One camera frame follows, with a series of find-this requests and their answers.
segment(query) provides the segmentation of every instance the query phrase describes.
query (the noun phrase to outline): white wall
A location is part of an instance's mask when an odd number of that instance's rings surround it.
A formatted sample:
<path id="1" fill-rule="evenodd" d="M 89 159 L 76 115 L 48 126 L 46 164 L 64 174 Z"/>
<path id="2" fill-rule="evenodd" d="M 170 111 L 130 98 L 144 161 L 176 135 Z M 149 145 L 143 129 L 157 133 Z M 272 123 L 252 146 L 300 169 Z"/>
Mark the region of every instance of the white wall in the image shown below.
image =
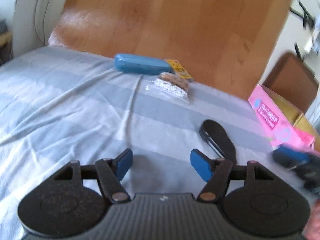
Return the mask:
<path id="1" fill-rule="evenodd" d="M 60 19 L 65 0 L 50 0 L 45 16 L 43 34 L 43 17 L 47 2 L 48 0 L 39 0 L 35 15 L 36 0 L 17 0 L 13 16 L 13 55 L 15 57 L 43 46 L 35 32 L 35 17 L 38 34 L 42 40 L 47 42 Z"/>
<path id="2" fill-rule="evenodd" d="M 13 14 L 16 0 L 0 0 L 0 19 L 5 19 L 8 29 L 13 29 Z"/>
<path id="3" fill-rule="evenodd" d="M 301 7 L 299 6 L 298 0 L 293 0 L 292 8 L 303 12 Z M 318 0 L 300 0 L 306 9 L 315 17 L 320 14 L 320 7 L 318 5 Z M 269 59 L 269 62 L 266 66 L 265 72 L 263 73 L 259 83 L 263 83 L 267 78 L 268 74 L 276 64 L 279 57 L 287 50 L 294 49 L 294 43 L 297 42 L 300 51 L 303 51 L 305 44 L 308 39 L 311 37 L 310 31 L 308 29 L 303 29 L 303 23 L 300 18 L 296 15 L 289 12 L 287 21 L 284 25 L 282 32 L 279 35 L 277 44 L 274 48 L 274 51 Z M 320 57 L 316 55 L 311 55 L 306 58 L 306 64 L 315 72 L 316 78 L 320 80 Z"/>

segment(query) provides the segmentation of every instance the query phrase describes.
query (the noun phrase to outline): blue handled tool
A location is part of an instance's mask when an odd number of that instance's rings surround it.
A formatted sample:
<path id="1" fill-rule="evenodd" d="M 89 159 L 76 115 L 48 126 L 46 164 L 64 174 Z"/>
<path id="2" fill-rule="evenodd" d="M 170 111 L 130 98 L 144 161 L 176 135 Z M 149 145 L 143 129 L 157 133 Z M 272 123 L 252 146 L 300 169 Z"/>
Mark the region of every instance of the blue handled tool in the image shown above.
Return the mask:
<path id="1" fill-rule="evenodd" d="M 272 157 L 276 163 L 290 169 L 304 180 L 304 187 L 320 195 L 320 158 L 306 152 L 299 152 L 281 145 L 273 151 Z"/>

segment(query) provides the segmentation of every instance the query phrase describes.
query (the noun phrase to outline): bed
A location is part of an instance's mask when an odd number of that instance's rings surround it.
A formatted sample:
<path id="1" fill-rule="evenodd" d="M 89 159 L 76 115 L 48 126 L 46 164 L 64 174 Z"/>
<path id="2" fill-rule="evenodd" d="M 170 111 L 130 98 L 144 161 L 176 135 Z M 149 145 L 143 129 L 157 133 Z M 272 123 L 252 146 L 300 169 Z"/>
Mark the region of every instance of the bed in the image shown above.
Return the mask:
<path id="1" fill-rule="evenodd" d="M 206 119 L 219 122 L 236 146 L 237 160 L 257 160 L 312 204 L 302 182 L 273 164 L 272 147 L 247 101 L 193 82 L 190 104 L 150 95 L 152 76 L 118 72 L 111 58 L 43 47 L 0 68 L 0 232 L 21 239 L 17 205 L 30 190 L 70 160 L 82 164 L 126 148 L 133 166 L 122 185 L 136 192 L 191 192 L 204 182 L 190 165 L 198 148 L 217 158 L 198 134 Z M 243 182 L 231 183 L 230 188 Z M 84 185 L 98 190 L 94 181 Z"/>

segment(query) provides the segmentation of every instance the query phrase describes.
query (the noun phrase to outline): black shoe insole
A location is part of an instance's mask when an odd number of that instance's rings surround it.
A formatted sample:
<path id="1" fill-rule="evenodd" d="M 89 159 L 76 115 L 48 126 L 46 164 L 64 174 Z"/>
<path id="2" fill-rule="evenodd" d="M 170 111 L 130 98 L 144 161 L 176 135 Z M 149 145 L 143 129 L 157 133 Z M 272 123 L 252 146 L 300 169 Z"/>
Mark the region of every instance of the black shoe insole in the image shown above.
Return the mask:
<path id="1" fill-rule="evenodd" d="M 236 148 L 224 128 L 213 120 L 205 120 L 200 127 L 201 138 L 221 157 L 237 163 Z"/>

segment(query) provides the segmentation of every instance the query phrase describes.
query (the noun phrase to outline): plastic bag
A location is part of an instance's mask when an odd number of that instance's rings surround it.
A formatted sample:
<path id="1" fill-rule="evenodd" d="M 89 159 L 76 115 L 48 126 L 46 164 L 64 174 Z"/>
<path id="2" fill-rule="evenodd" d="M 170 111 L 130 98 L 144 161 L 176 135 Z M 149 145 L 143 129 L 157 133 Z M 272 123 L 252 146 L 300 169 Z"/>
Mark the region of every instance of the plastic bag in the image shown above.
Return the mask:
<path id="1" fill-rule="evenodd" d="M 177 99 L 189 102 L 188 81 L 169 72 L 162 72 L 158 78 L 150 81 L 150 84 L 146 86 L 146 90 L 150 91 L 150 93 L 162 93 L 171 100 Z"/>

